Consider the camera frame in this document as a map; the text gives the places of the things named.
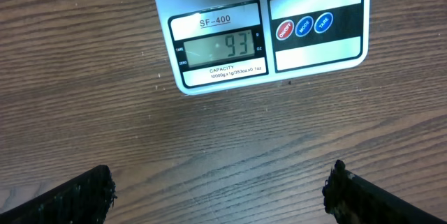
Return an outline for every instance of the scale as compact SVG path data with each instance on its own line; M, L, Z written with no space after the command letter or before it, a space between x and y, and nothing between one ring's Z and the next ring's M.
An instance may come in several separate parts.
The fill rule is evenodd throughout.
M350 68L366 57L369 0L156 0L188 95Z

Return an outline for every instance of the digital display screen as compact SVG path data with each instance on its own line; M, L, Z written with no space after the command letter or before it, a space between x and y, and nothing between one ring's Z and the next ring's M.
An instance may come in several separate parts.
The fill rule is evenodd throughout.
M211 36L184 43L189 67L254 55L251 30Z

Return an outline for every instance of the button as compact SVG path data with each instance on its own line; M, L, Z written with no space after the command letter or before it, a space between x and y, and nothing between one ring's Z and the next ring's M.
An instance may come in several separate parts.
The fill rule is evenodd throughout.
M286 40L293 33L293 29L295 28L295 24L292 20L285 20L282 22L277 29L277 39L278 40Z
M295 34L297 37L306 36L314 26L314 18L311 16L306 16L301 18L301 20L296 24Z
M326 12L320 15L315 22L315 32L325 33L332 25L332 22L334 22L334 16L331 12Z

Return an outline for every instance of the red button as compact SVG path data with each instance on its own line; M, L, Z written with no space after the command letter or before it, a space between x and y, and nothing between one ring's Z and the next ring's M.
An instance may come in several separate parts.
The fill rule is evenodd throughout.
M293 29L295 28L295 24L292 20L285 20L282 22L277 29L277 39L278 40L286 40L293 33Z

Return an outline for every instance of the wood grain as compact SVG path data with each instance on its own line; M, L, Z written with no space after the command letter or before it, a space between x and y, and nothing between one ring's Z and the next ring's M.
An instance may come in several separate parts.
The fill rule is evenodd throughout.
M370 36L359 67L191 97L154 0L0 0L0 212L106 164L109 224L335 223L341 158L447 220L447 0L372 0Z

